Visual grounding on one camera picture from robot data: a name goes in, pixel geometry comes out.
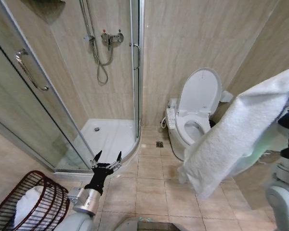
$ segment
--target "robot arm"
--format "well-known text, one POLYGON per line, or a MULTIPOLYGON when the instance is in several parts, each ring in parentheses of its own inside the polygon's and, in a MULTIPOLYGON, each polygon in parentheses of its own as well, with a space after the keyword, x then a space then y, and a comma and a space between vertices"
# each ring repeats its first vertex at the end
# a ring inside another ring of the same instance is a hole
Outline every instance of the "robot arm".
POLYGON ((93 217, 96 215, 99 200, 103 194, 105 179, 121 167, 121 152, 117 161, 112 164, 98 163, 102 151, 91 161, 94 173, 91 181, 84 188, 73 188, 68 193, 69 200, 74 204, 76 213, 67 216, 55 231, 91 231, 93 229, 93 217))
MULTIPOLYGON (((289 108, 278 123, 289 129, 289 108)), ((281 163, 276 166, 273 182, 266 190, 266 198, 274 210, 278 231, 289 231, 289 143, 281 151, 281 163)))

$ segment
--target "shower hose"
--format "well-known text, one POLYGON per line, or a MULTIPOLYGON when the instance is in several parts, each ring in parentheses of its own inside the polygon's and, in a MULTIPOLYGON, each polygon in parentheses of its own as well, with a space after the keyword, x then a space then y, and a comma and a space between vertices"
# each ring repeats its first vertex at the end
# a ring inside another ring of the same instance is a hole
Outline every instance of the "shower hose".
POLYGON ((112 46, 112 41, 110 40, 110 58, 106 63, 102 63, 99 57, 99 53, 98 53, 98 46, 97 46, 97 42, 95 39, 95 34, 94 34, 94 30, 93 30, 93 39, 91 41, 91 45, 92 45, 92 51, 93 51, 93 57, 97 63, 97 70, 96 70, 96 78, 99 84, 101 85, 105 85, 108 82, 108 73, 105 70, 104 66, 107 66, 111 63, 112 58, 113 58, 113 46, 112 46), (102 81, 100 79, 100 68, 103 70, 103 72, 105 73, 106 76, 106 80, 102 81))

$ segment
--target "bidet control panel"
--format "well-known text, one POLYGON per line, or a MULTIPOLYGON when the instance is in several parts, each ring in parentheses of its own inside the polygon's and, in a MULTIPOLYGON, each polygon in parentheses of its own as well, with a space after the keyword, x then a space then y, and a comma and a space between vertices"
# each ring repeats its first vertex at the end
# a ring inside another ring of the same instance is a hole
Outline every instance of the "bidet control panel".
POLYGON ((167 117, 167 126, 168 129, 175 129, 175 111, 174 108, 166 109, 166 117, 167 117))

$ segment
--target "white shower base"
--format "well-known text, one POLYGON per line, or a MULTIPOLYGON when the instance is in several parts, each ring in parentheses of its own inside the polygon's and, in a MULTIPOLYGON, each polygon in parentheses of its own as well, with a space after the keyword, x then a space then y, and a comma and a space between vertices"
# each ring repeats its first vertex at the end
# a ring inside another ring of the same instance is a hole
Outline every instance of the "white shower base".
MULTIPOLYGON (((123 159, 132 151, 135 145, 133 120, 89 119, 81 129, 81 133, 94 155, 102 150, 102 155, 99 159, 99 162, 101 163, 112 163, 116 161, 120 151, 122 151, 123 159)), ((87 165, 90 166, 90 160, 92 160, 93 157, 88 153, 87 149, 83 147, 81 138, 77 137, 74 140, 73 145, 79 151, 79 154, 87 165)), ((84 169, 85 166, 80 158, 78 158, 75 151, 72 148, 69 148, 56 168, 84 169)))
POLYGON ((89 119, 81 133, 94 154, 103 151, 99 159, 101 163, 116 161, 120 151, 122 158, 126 157, 135 145, 133 120, 89 119))

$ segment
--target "toilet water supply hose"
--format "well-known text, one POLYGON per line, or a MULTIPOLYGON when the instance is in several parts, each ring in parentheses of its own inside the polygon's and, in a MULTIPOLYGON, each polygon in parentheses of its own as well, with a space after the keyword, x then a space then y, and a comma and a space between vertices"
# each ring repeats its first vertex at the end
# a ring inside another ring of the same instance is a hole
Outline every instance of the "toilet water supply hose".
POLYGON ((166 117, 164 117, 164 118, 162 119, 162 121, 160 122, 161 128, 166 128, 166 126, 167 126, 167 123, 166 123, 165 119, 166 119, 166 117))

